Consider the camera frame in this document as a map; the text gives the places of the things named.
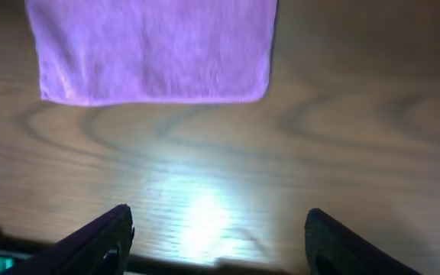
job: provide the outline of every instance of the black object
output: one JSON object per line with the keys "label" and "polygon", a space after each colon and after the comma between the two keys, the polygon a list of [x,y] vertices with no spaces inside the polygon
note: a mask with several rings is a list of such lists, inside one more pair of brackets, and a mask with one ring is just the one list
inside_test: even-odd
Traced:
{"label": "black object", "polygon": [[118,205],[2,274],[123,274],[133,237],[130,207]]}
{"label": "black object", "polygon": [[320,209],[305,223],[306,257],[311,275],[418,275]]}

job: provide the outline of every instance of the wood grain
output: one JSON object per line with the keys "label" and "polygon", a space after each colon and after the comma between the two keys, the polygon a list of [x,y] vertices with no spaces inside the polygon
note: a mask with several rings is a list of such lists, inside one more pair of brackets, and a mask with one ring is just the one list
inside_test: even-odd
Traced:
{"label": "wood grain", "polygon": [[319,207],[440,273],[440,2],[282,1],[267,96],[42,102],[20,2],[0,0],[0,226],[57,241],[120,202],[133,253],[306,270]]}

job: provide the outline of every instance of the wooden table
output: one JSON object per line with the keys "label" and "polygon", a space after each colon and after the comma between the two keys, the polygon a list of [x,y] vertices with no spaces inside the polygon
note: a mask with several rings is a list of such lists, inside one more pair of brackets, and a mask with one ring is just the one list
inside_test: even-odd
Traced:
{"label": "wooden table", "polygon": [[133,253],[306,270],[322,208],[440,274],[440,2],[280,3],[270,91],[242,105],[42,102],[19,2],[0,0],[0,226],[57,241],[133,208]]}

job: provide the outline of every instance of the purple fabric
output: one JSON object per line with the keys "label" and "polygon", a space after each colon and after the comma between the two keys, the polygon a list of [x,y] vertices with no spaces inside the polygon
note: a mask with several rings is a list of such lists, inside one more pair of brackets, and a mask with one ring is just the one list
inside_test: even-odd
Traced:
{"label": "purple fabric", "polygon": [[277,0],[27,0],[42,99],[251,102],[266,91]]}

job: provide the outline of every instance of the green object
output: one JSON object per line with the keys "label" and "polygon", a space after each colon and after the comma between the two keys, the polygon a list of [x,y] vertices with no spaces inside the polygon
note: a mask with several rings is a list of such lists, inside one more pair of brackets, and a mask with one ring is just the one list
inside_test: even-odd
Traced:
{"label": "green object", "polygon": [[15,264],[15,261],[10,257],[0,257],[0,273],[9,269]]}

